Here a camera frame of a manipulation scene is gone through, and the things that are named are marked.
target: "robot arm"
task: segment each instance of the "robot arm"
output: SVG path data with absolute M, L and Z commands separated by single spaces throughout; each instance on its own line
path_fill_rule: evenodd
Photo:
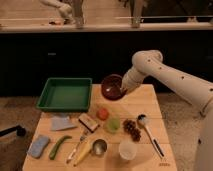
M 140 86 L 145 77 L 152 76 L 197 107 L 206 118 L 200 134 L 195 170 L 213 170 L 213 84 L 166 66 L 162 61 L 163 56 L 157 50 L 135 53 L 133 66 L 123 77 L 122 90 L 131 92 Z

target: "wooden table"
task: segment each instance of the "wooden table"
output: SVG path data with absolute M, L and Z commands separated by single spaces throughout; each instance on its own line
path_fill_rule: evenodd
M 95 133 L 88 136 L 91 140 L 105 139 L 108 143 L 107 152 L 103 157 L 92 156 L 89 154 L 77 167 L 73 167 L 73 163 L 66 164 L 66 159 L 72 149 L 79 141 L 80 135 L 83 132 L 82 126 L 77 116 L 79 114 L 71 115 L 71 121 L 78 125 L 78 128 L 69 129 L 65 131 L 50 131 L 51 114 L 43 113 L 38 123 L 33 140 L 39 134 L 50 137 L 51 142 L 45 148 L 40 159 L 34 159 L 27 155 L 23 166 L 24 171 L 173 171 L 177 170 L 172 149 L 169 143 L 164 121 L 158 105 L 156 94 L 152 85 L 143 84 L 132 92 L 126 95 L 121 100 L 109 101 L 106 100 L 100 93 L 100 85 L 94 84 L 92 88 L 91 105 L 88 111 L 89 115 L 96 117 L 96 111 L 99 107 L 105 107 L 111 114 L 117 114 L 121 119 L 121 127 L 116 134 L 107 133 L 103 129 L 103 122 L 98 120 L 101 127 Z M 137 143 L 137 156 L 128 163 L 124 163 L 118 154 L 118 144 L 123 139 L 131 139 L 130 135 L 124 133 L 122 122 L 125 119 L 135 120 L 139 114 L 146 114 L 150 119 L 149 127 L 152 134 L 158 140 L 165 156 L 166 163 L 164 163 L 157 152 L 154 150 L 147 133 L 141 129 L 142 138 Z M 72 139 L 67 139 L 59 148 L 55 160 L 49 160 L 48 155 L 55 142 L 63 135 L 71 135 Z

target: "green tray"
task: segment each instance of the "green tray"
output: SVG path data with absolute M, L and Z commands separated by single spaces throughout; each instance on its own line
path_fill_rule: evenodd
M 91 90 L 91 78 L 49 78 L 37 108 L 44 112 L 87 112 Z

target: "cabinet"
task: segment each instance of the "cabinet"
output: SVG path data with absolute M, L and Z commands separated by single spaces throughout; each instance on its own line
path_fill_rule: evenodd
M 213 81 L 212 31 L 0 34 L 0 95 L 40 95 L 48 77 L 123 75 L 132 55 L 158 49 L 164 63 Z M 164 86 L 148 78 L 156 89 Z

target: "tomato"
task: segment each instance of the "tomato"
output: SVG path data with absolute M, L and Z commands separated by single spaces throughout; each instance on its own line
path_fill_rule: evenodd
M 106 120 L 109 116 L 109 112 L 106 108 L 100 108 L 98 109 L 97 111 L 97 117 L 100 119 L 100 120 Z

